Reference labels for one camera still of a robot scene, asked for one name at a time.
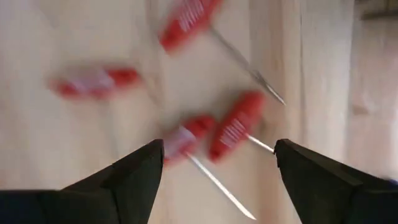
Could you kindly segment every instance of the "red screwdriver handle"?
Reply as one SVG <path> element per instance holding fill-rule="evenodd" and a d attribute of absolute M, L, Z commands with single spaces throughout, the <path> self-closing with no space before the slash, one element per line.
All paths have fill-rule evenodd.
<path fill-rule="evenodd" d="M 215 119 L 210 115 L 197 116 L 189 119 L 174 132 L 164 138 L 165 164 L 173 164 L 191 154 L 195 146 L 215 125 Z"/>
<path fill-rule="evenodd" d="M 106 98 L 111 93 L 137 83 L 140 78 L 133 68 L 84 68 L 71 70 L 71 77 L 58 78 L 51 88 L 65 98 Z"/>
<path fill-rule="evenodd" d="M 261 91 L 246 91 L 242 94 L 216 129 L 209 151 L 210 160 L 219 161 L 247 139 L 252 126 L 261 118 L 264 103 L 265 97 Z"/>
<path fill-rule="evenodd" d="M 160 36 L 160 44 L 167 52 L 182 45 L 210 25 L 211 16 L 223 0 L 183 0 L 169 17 L 169 23 Z"/>

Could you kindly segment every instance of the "metal screwdriver shaft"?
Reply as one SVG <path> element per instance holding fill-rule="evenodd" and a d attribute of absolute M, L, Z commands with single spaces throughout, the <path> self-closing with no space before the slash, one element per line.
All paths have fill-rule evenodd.
<path fill-rule="evenodd" d="M 270 153 L 274 153 L 274 149 L 269 147 L 268 145 L 262 143 L 260 140 L 256 139 L 255 137 L 251 136 L 251 135 L 246 135 L 248 137 L 248 139 L 254 143 L 256 143 L 258 146 L 262 147 L 263 149 L 269 151 Z"/>
<path fill-rule="evenodd" d="M 218 40 L 219 43 L 224 46 L 224 48 L 229 52 L 229 54 L 237 61 L 240 66 L 243 67 L 247 72 L 249 72 L 250 76 L 258 82 L 263 88 L 269 91 L 272 96 L 275 97 L 279 102 L 283 105 L 286 105 L 284 99 L 275 91 L 275 89 L 267 82 L 267 80 L 260 74 L 259 71 L 251 68 L 249 62 L 243 57 L 243 55 L 233 47 L 228 41 L 216 30 L 214 27 L 210 26 L 210 32 L 214 37 Z"/>
<path fill-rule="evenodd" d="M 227 196 L 245 216 L 256 220 L 254 215 L 245 208 L 242 203 L 195 157 L 188 155 L 188 158 Z"/>

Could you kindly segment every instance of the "screwdriver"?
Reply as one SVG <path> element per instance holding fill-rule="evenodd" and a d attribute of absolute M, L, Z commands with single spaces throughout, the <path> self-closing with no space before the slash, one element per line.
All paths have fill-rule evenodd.
<path fill-rule="evenodd" d="M 250 135 L 252 127 L 262 117 L 265 96 L 259 90 L 244 91 L 232 110 L 224 117 L 215 131 L 209 150 L 209 158 L 218 162 L 227 154 L 233 152 L 239 143 L 248 139 L 274 153 L 273 148 Z"/>
<path fill-rule="evenodd" d="M 245 69 L 250 76 L 271 93 L 275 99 L 283 105 L 285 101 L 275 89 L 265 80 L 258 70 L 252 69 L 243 55 L 224 37 L 211 26 L 211 17 L 223 3 L 223 0 L 183 0 L 169 17 L 169 23 L 160 36 L 160 44 L 166 52 L 172 52 L 183 45 L 187 40 L 197 35 L 202 29 L 210 29 L 210 32 L 218 42 L 228 51 L 232 58 Z"/>
<path fill-rule="evenodd" d="M 98 100 L 103 107 L 105 130 L 114 152 L 119 157 L 119 145 L 114 128 L 114 114 L 109 99 L 114 92 L 132 88 L 141 82 L 141 78 L 132 67 L 84 66 L 71 67 L 63 71 L 64 77 L 50 81 L 50 88 L 67 100 Z"/>
<path fill-rule="evenodd" d="M 221 191 L 226 195 L 231 202 L 243 213 L 245 216 L 255 220 L 254 215 L 249 212 L 247 208 L 197 159 L 193 156 L 195 146 L 202 140 L 205 135 L 211 131 L 215 124 L 215 120 L 210 115 L 201 115 L 189 119 L 179 126 L 171 134 L 164 138 L 164 160 L 165 165 L 169 166 L 177 161 L 187 157 L 193 164 L 200 169 Z"/>

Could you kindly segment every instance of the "light wood table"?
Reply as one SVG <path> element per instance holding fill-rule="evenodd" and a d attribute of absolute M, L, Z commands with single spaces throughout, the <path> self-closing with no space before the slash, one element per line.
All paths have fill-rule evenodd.
<path fill-rule="evenodd" d="M 242 90 L 259 88 L 207 33 L 178 54 L 156 41 L 172 0 L 0 1 L 0 186 L 61 189 L 104 168 L 182 119 L 218 119 Z M 227 0 L 214 26 L 285 98 L 268 96 L 254 135 L 346 159 L 353 1 Z M 116 146 L 106 103 L 70 102 L 46 88 L 67 65 L 120 62 L 145 85 L 116 95 Z M 245 142 L 218 165 L 198 156 L 257 217 L 294 223 L 275 158 Z M 150 223 L 256 223 L 188 161 L 166 169 Z"/>

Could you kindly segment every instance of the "printed logo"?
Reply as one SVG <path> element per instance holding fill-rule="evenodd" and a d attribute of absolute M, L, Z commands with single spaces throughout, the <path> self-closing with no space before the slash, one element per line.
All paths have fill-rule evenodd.
<path fill-rule="evenodd" d="M 233 147 L 244 134 L 245 128 L 243 124 L 235 118 L 230 125 L 224 128 L 220 141 L 228 147 Z"/>
<path fill-rule="evenodd" d="M 201 0 L 185 0 L 182 9 L 182 15 L 179 17 L 178 23 L 181 29 L 187 32 L 193 27 L 199 17 L 203 15 L 205 8 Z"/>

